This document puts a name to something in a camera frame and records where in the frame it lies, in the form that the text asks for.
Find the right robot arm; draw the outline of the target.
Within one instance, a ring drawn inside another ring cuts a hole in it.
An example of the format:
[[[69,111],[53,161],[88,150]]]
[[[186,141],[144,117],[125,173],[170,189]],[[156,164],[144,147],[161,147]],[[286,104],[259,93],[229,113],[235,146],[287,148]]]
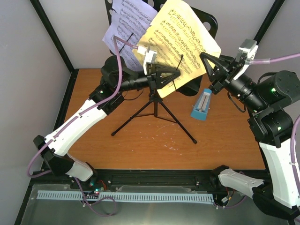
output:
[[[293,149],[295,124],[285,108],[300,98],[299,78],[282,70],[266,73],[255,83],[246,75],[238,75],[245,57],[236,61],[203,52],[200,59],[211,81],[210,90],[214,94],[227,90],[249,111],[250,129],[271,176],[270,181],[255,179],[222,165],[213,171],[214,185],[243,193],[266,215],[294,220],[300,214],[300,184]]]

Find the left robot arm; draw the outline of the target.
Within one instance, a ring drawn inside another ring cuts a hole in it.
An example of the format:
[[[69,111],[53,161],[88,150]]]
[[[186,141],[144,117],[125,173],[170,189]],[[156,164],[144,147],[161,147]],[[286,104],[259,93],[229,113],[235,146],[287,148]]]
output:
[[[47,136],[37,135],[33,142],[55,176],[68,175],[81,180],[86,188],[94,188],[98,178],[90,164],[69,154],[72,145],[92,126],[111,114],[123,101],[123,91],[150,88],[153,95],[177,77],[180,71],[154,63],[146,63],[146,71],[129,69],[124,59],[113,55],[101,68],[101,82],[80,109]]]

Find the blue metronome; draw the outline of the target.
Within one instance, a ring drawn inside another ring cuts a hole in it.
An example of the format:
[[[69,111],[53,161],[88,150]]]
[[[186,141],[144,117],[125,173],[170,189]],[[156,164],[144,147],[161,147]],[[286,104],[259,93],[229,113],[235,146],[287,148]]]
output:
[[[205,121],[210,106],[212,91],[210,89],[204,89],[202,94],[199,96],[191,112],[191,117],[197,120]]]

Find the yellow sheet music page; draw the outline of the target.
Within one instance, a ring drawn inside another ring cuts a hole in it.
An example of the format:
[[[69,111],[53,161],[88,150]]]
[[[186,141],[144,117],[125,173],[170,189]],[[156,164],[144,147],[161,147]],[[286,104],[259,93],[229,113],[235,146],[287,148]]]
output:
[[[206,73],[201,53],[219,57],[221,48],[192,8],[182,0],[168,0],[152,20],[138,45],[153,47],[155,63],[178,68],[180,76],[158,90],[164,98]]]

